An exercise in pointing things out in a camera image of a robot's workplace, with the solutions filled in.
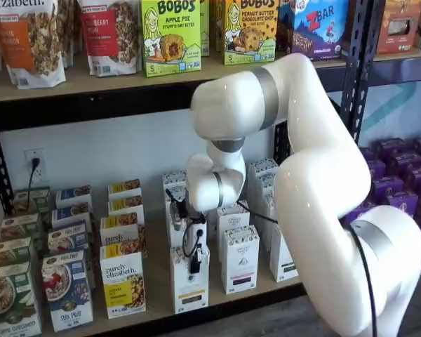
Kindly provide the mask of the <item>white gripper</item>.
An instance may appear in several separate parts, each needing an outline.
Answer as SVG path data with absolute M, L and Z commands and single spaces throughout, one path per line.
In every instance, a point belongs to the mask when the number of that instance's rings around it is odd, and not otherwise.
M 207 247 L 207 222 L 204 214 L 187 219 L 185 230 L 185 251 L 193 251 L 190 260 L 190 274 L 200 273 L 202 251 Z

